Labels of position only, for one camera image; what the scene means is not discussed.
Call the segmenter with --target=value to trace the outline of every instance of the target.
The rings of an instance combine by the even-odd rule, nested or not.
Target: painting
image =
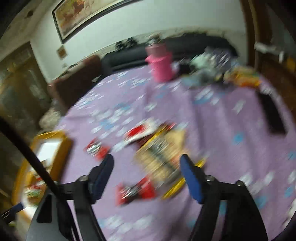
[[[99,17],[139,0],[62,0],[52,11],[62,43]]]

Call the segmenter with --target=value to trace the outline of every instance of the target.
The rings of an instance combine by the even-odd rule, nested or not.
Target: red object
[[[88,148],[92,147],[93,145],[99,143],[100,141],[95,138],[93,139],[85,148],[84,150],[87,151]],[[96,154],[94,154],[94,157],[96,157],[99,161],[103,160],[105,158],[105,156],[108,154],[110,150],[110,147],[108,146],[104,146],[101,145],[101,147],[99,148],[98,152]]]
[[[143,132],[145,130],[146,130],[145,125],[139,125],[139,126],[133,128],[133,129],[131,129],[130,131],[128,131],[126,133],[126,138],[133,137],[134,135],[137,135],[137,134],[139,134],[139,133],[141,133],[141,132]]]
[[[134,199],[151,199],[157,196],[156,190],[148,177],[144,177],[135,186],[124,186],[122,183],[116,187],[116,204],[128,204]]]

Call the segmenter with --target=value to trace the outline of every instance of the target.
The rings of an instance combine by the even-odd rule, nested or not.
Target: pink cup
[[[173,78],[173,71],[171,67],[172,54],[167,52],[163,57],[155,57],[149,55],[146,59],[152,69],[152,75],[156,82],[167,82]]]

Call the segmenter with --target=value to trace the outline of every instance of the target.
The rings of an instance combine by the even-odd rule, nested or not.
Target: floral tablecloth
[[[287,211],[296,198],[296,131],[290,112],[264,79],[263,88],[282,115],[288,133],[268,131],[262,107],[253,89],[210,85],[188,90],[180,79],[156,83],[149,66],[106,77],[63,117],[63,129],[74,146],[62,183],[87,175],[99,162],[83,149],[95,137],[112,146],[114,170],[101,200],[93,205],[108,241],[186,240],[201,206],[187,187],[172,199],[134,201],[115,205],[120,182],[136,184],[145,173],[133,161],[135,148],[124,147],[123,134],[140,121],[173,121],[186,129],[186,147],[192,156],[207,157],[205,172],[223,182],[243,180],[263,217],[269,238],[283,229]],[[221,202],[220,216],[226,211]],[[217,230],[222,222],[218,221]]]

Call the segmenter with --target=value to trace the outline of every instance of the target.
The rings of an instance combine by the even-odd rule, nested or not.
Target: brown chair
[[[95,78],[101,75],[101,70],[100,57],[92,55],[70,66],[48,85],[48,91],[59,102],[62,114],[97,83]]]

